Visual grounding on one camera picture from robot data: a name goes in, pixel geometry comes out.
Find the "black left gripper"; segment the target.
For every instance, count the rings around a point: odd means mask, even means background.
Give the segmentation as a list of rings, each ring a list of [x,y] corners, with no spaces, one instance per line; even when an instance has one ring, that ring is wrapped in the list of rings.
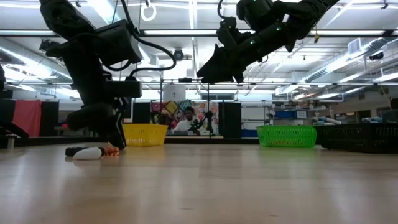
[[[100,37],[83,33],[46,52],[49,57],[62,58],[71,76],[71,88],[77,90],[83,107],[67,116],[68,127],[85,127],[97,133],[112,146],[124,149],[123,131],[125,98],[141,97],[142,84],[136,78],[114,81],[112,74],[103,69],[96,53]]]

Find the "black computer monitor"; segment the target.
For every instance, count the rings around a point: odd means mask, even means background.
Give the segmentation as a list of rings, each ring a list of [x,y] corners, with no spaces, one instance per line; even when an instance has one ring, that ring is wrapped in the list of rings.
[[[124,119],[131,119],[132,116],[132,99],[131,98],[125,98],[126,104],[125,104],[125,111],[123,113],[123,118]]]

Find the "white ghost figure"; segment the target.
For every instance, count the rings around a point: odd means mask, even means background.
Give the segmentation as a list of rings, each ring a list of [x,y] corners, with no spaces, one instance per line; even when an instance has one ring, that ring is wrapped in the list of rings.
[[[77,150],[72,156],[73,160],[97,160],[102,156],[102,151],[99,147],[86,147]]]

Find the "white ceiling vent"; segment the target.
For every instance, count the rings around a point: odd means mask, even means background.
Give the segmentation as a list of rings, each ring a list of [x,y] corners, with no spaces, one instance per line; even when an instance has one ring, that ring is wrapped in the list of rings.
[[[348,44],[349,54],[354,54],[354,53],[360,52],[360,51],[361,51],[361,39],[360,38],[354,39],[353,41],[351,41]]]

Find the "colourful patchwork quilt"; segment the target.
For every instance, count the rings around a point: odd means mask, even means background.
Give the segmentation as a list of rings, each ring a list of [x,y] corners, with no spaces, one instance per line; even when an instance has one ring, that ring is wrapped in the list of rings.
[[[194,118],[202,120],[205,113],[210,110],[213,113],[211,122],[213,126],[219,123],[219,107],[217,102],[210,101],[163,101],[150,104],[150,123],[169,125],[174,128],[180,121],[185,119],[184,110],[187,107],[194,109]]]

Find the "cluttered background desk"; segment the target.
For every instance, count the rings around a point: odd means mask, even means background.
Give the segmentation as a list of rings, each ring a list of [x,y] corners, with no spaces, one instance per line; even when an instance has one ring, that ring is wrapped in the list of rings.
[[[82,131],[72,131],[66,123],[62,123],[62,124],[54,127],[54,130],[55,130],[57,136],[82,136],[83,135]]]

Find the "green plastic basket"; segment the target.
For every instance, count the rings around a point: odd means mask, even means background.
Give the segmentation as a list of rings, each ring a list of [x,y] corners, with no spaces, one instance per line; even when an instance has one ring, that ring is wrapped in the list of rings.
[[[313,147],[317,131],[313,126],[258,126],[259,144],[263,147]]]

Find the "black overhead beam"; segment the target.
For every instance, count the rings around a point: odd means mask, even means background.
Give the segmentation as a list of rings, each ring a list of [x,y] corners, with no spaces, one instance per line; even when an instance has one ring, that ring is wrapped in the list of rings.
[[[215,29],[175,29],[141,30],[141,37],[216,37]],[[312,30],[307,37],[348,38],[348,37],[398,37],[398,30],[348,30],[319,29]],[[50,30],[0,30],[0,37],[59,37]]]

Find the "black table edge rail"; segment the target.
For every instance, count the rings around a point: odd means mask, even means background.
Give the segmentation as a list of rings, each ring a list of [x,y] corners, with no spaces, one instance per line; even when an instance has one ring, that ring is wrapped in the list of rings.
[[[63,136],[63,137],[39,137],[39,138],[16,138],[14,141],[15,147],[26,146],[40,146],[40,145],[53,145],[53,144],[77,144],[88,142],[105,142],[98,137],[83,137],[83,136]],[[258,139],[223,139],[223,138],[175,138],[166,137],[165,144],[259,144]]]

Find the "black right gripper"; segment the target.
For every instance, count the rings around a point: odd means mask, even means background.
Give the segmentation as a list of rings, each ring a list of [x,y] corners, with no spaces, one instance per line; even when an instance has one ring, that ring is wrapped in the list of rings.
[[[240,32],[236,28],[236,19],[228,17],[220,22],[216,31],[218,40],[213,55],[197,71],[202,83],[243,81],[243,71],[234,67],[246,67],[253,62],[260,62],[269,53],[285,47],[292,50],[294,35],[285,22],[276,22],[259,32]]]

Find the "white board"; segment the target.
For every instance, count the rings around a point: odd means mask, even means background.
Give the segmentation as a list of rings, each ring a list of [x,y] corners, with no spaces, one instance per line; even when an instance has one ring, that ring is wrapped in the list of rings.
[[[185,85],[170,84],[164,86],[162,89],[163,101],[183,101],[186,99]]]

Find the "red hanging cloth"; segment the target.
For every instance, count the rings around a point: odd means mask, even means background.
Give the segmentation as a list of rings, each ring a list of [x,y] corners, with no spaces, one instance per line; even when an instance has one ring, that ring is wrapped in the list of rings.
[[[30,137],[39,137],[42,115],[40,100],[16,100],[12,122]]]

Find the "person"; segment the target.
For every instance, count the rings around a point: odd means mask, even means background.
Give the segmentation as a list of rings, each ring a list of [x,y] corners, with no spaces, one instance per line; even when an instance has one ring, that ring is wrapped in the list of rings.
[[[181,120],[176,127],[173,130],[173,134],[175,134],[176,132],[188,132],[188,130],[191,128],[191,125],[193,124],[194,121],[196,121],[195,119],[195,110],[191,107],[188,106],[184,109],[184,116],[185,119]]]

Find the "black room panel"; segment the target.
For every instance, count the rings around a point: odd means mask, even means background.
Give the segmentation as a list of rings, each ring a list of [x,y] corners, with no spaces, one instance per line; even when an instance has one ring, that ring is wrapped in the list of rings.
[[[219,134],[224,138],[241,138],[241,103],[220,102],[219,108]]]
[[[57,135],[55,127],[58,124],[58,116],[59,116],[59,102],[42,101],[40,137],[50,137]]]
[[[134,124],[150,123],[150,103],[133,103],[132,122]]]

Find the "white tube bundle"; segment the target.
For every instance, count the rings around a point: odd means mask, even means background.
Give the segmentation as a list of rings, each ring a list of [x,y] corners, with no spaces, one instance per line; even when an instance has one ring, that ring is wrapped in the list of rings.
[[[312,121],[313,121],[314,125],[340,125],[341,124],[341,121],[327,118],[326,116],[313,117]]]

